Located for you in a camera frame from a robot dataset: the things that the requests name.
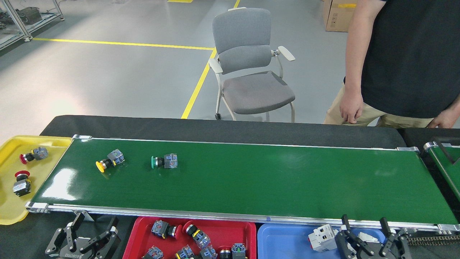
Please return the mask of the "person's left hand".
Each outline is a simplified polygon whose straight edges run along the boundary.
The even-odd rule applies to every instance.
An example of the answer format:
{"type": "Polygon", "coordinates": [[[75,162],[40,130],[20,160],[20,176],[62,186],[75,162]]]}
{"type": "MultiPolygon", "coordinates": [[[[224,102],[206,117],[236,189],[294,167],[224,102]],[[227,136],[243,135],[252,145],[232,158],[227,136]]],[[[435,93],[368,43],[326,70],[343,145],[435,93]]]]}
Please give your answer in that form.
{"type": "Polygon", "coordinates": [[[453,128],[459,118],[459,111],[446,109],[427,125],[427,128],[453,128]]]}

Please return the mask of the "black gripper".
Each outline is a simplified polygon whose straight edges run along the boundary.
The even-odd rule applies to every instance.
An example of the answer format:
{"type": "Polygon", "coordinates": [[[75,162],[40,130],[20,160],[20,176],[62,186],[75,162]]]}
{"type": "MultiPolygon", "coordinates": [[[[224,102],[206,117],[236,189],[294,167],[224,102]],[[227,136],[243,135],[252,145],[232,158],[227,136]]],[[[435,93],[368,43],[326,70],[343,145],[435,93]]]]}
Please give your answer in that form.
{"type": "Polygon", "coordinates": [[[82,213],[76,213],[74,221],[68,223],[64,228],[58,228],[45,249],[45,254],[61,259],[112,258],[121,242],[116,228],[119,219],[113,216],[107,230],[89,241],[87,238],[76,236],[76,231],[84,219],[85,216],[82,213]]]}
{"type": "Polygon", "coordinates": [[[342,226],[335,236],[337,249],[343,259],[412,259],[408,239],[413,233],[412,228],[401,228],[397,233],[392,232],[387,219],[380,219],[381,231],[386,236],[386,242],[379,252],[375,252],[370,244],[351,232],[346,214],[341,217],[342,226]]]}

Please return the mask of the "person's right hand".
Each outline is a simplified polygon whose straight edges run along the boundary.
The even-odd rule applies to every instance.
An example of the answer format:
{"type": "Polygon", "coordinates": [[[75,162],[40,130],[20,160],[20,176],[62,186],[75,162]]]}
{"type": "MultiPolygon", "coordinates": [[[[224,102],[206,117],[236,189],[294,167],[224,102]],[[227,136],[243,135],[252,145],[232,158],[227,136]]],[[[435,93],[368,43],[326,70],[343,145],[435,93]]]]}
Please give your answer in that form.
{"type": "Polygon", "coordinates": [[[344,122],[357,124],[363,113],[361,90],[344,90],[339,109],[344,122]]]}

